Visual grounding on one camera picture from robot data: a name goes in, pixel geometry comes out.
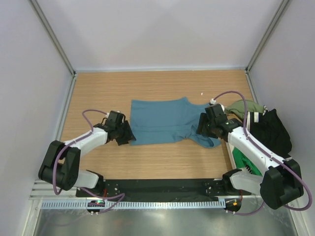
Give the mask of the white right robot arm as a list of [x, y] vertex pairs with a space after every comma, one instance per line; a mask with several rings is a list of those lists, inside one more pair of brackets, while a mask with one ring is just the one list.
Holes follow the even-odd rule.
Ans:
[[228, 119], [220, 104], [210, 105], [201, 113], [197, 134], [221, 138], [243, 153], [261, 175], [235, 170], [228, 174], [222, 190], [232, 195], [239, 189], [262, 197], [267, 206], [278, 209], [303, 196], [301, 170], [294, 160], [285, 160], [253, 137], [235, 118]]

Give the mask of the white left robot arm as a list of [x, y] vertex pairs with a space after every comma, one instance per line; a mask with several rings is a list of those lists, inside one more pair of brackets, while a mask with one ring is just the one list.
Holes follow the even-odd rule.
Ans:
[[95, 197], [100, 196], [105, 191], [104, 177], [80, 170], [81, 158], [110, 141], [121, 146], [136, 140], [126, 116], [120, 112], [87, 109], [82, 116], [90, 130], [65, 142], [52, 141], [38, 172], [40, 180], [52, 184], [56, 195], [76, 187]]

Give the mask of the blue tank top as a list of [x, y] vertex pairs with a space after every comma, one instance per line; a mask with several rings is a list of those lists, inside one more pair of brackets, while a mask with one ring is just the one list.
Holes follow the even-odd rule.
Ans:
[[190, 103], [187, 97], [169, 101], [132, 100], [130, 126], [136, 138], [133, 146], [176, 143], [190, 139], [204, 148], [221, 144], [217, 138], [196, 133], [207, 104]]

